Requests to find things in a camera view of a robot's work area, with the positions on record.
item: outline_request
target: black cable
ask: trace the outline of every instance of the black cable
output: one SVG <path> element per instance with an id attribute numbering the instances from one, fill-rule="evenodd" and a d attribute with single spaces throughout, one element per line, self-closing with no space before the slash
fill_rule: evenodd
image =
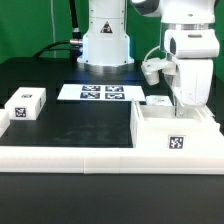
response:
<path id="1" fill-rule="evenodd" d="M 70 11 L 71 11 L 71 17 L 72 17 L 72 27 L 78 28 L 78 19 L 77 19 L 77 13 L 76 13 L 76 6 L 74 0 L 69 0 L 70 4 Z"/>
<path id="2" fill-rule="evenodd" d="M 70 12 L 72 17 L 72 36 L 74 39 L 81 39 L 81 33 L 79 32 L 79 24 L 78 24 L 78 18 L 76 13 L 76 5 L 75 0 L 69 0 L 70 5 Z"/>
<path id="3" fill-rule="evenodd" d="M 53 44 L 49 44 L 48 46 L 46 46 L 45 48 L 43 48 L 42 50 L 40 50 L 40 51 L 38 51 L 36 54 L 34 54 L 34 56 L 33 57 L 35 57 L 35 58 L 38 58 L 41 54 L 43 54 L 45 51 L 51 51 L 50 49 L 52 48 L 52 47 L 56 47 L 56 46 L 59 46 L 59 45 L 62 45 L 62 44 L 70 44 L 70 41 L 69 40 L 64 40 L 64 41 L 58 41 L 58 42 L 55 42 L 55 43 L 53 43 Z"/>

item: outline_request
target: white platform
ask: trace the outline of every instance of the white platform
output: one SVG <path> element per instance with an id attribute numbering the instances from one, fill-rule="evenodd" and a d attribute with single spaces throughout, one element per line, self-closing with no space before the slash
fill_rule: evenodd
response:
<path id="1" fill-rule="evenodd" d="M 172 107 L 159 109 L 132 103 L 134 148 L 2 146 L 0 172 L 223 175 L 224 138 L 219 124 L 203 110 L 189 112 L 186 121 L 173 118 Z M 170 147 L 173 135 L 185 137 L 183 147 L 178 148 L 175 139 L 175 147 Z"/>

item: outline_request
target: white cube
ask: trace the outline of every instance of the white cube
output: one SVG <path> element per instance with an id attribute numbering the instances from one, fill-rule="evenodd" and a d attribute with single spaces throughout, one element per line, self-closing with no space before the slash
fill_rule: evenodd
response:
<path id="1" fill-rule="evenodd" d="M 20 87 L 5 104 L 5 109 L 11 120 L 36 120 L 45 102 L 45 88 Z"/>
<path id="2" fill-rule="evenodd" d="M 0 138 L 9 127 L 9 113 L 6 110 L 0 110 Z"/>

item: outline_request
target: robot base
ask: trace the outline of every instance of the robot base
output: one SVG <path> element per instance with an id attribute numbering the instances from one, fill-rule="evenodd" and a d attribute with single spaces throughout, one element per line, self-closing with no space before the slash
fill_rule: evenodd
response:
<path id="1" fill-rule="evenodd" d="M 87 63 L 78 63 L 78 68 L 85 69 L 91 72 L 97 73 L 121 73 L 124 71 L 132 71 L 134 70 L 135 64 L 134 60 L 130 64 L 120 65 L 120 66 L 99 66 L 99 65 L 90 65 Z"/>

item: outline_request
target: small white block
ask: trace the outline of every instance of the small white block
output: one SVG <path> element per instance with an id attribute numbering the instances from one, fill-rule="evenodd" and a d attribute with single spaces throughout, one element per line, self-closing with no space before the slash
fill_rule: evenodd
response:
<path id="1" fill-rule="evenodd" d="M 147 96 L 146 104 L 149 106 L 173 106 L 168 96 L 156 95 Z"/>
<path id="2" fill-rule="evenodd" d="M 0 138 L 9 127 L 9 113 L 6 110 L 0 110 Z"/>
<path id="3" fill-rule="evenodd" d="M 11 120 L 36 120 L 45 102 L 45 88 L 20 87 L 5 104 L 5 109 Z"/>

